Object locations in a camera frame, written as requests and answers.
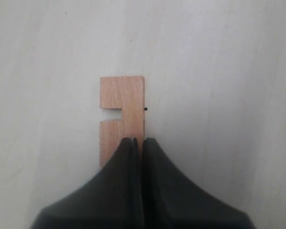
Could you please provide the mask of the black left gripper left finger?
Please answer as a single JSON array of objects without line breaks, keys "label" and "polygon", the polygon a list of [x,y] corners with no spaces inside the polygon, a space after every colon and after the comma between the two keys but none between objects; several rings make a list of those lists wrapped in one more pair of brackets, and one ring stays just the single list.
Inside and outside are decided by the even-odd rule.
[{"label": "black left gripper left finger", "polygon": [[67,197],[45,207],[33,229],[141,229],[138,143],[123,138],[97,175]]}]

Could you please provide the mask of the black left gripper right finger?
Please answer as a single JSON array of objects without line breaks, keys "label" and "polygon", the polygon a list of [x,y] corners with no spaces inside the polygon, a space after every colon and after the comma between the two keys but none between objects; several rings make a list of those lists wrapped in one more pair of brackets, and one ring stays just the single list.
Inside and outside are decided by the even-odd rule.
[{"label": "black left gripper right finger", "polygon": [[147,229],[253,229],[251,219],[192,182],[153,138],[143,142],[142,199]]}]

